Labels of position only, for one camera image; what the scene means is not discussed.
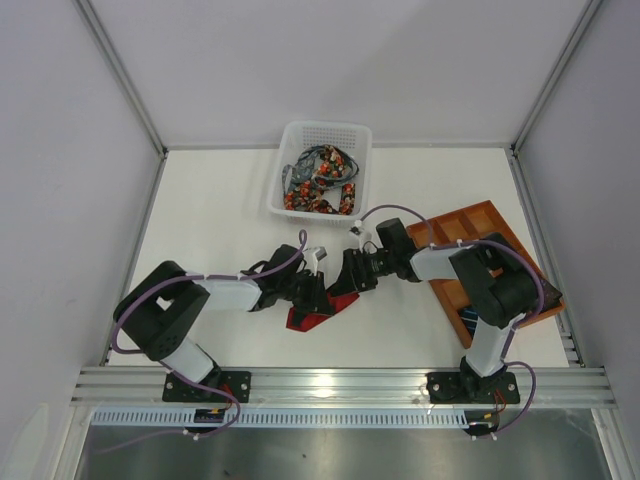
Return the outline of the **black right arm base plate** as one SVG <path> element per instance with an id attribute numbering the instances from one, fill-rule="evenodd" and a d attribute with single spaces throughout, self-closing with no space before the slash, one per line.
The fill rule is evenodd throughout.
<path id="1" fill-rule="evenodd" d="M 507 405 L 521 401 L 516 377 L 508 371 L 489 377 L 460 371 L 431 372 L 426 375 L 427 392 L 434 404 L 480 404 L 495 401 Z"/>

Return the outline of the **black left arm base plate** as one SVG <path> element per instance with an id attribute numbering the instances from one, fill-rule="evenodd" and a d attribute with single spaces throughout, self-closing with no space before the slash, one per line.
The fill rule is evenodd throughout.
<path id="1" fill-rule="evenodd" d="M 252 374 L 249 371 L 217 370 L 205 377 L 198 386 L 182 380 L 175 373 L 165 377 L 162 400 L 167 403 L 223 403 L 233 396 L 239 403 L 250 397 Z"/>

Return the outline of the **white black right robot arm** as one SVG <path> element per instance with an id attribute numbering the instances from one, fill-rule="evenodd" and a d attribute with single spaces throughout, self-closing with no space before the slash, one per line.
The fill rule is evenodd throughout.
<path id="1" fill-rule="evenodd" d="M 398 218 L 376 226 L 381 247 L 346 249 L 329 294 L 341 297 L 376 288 L 395 275 L 412 283 L 458 281 L 478 316 L 471 347 L 460 370 L 475 380 L 505 370 L 504 355 L 516 323 L 544 304 L 542 283 L 531 265 L 499 232 L 449 246 L 418 247 Z"/>

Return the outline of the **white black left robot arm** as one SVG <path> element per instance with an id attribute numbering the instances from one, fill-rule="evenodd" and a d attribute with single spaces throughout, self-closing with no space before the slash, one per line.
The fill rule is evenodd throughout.
<path id="1" fill-rule="evenodd" d="M 114 321 L 136 351 L 163 364 L 184 382 L 216 386 L 220 367 L 188 338 L 201 312 L 259 312 L 287 301 L 287 324 L 306 331 L 336 313 L 320 263 L 323 247 L 281 245 L 268 261 L 238 276 L 187 274 L 176 262 L 159 265 L 116 308 Z"/>

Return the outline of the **red necktie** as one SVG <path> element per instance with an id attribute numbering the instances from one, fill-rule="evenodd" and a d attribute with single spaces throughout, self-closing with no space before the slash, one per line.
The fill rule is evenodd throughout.
<path id="1" fill-rule="evenodd" d="M 358 293 L 351 293 L 339 297 L 329 295 L 329 309 L 325 312 L 303 312 L 301 309 L 292 306 L 287 315 L 286 328 L 297 332 L 308 332 L 346 310 L 355 303 L 359 297 L 360 295 Z"/>

